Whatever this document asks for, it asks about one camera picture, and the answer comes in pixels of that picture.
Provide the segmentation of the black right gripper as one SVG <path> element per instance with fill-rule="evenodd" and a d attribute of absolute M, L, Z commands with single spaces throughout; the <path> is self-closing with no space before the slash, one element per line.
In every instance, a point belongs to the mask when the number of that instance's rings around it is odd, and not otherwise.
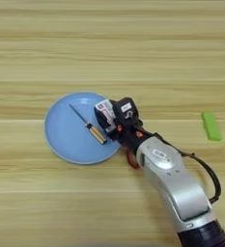
<path fill-rule="evenodd" d="M 137 153 L 140 145 L 147 139 L 153 137 L 151 132 L 148 132 L 143 127 L 143 122 L 139 119 L 129 121 L 125 124 L 118 124 L 117 129 L 114 123 L 115 114 L 112 110 L 95 109 L 96 118 L 99 125 L 107 134 L 112 134 L 113 140 L 118 141 L 123 147 L 127 148 L 133 154 Z"/>

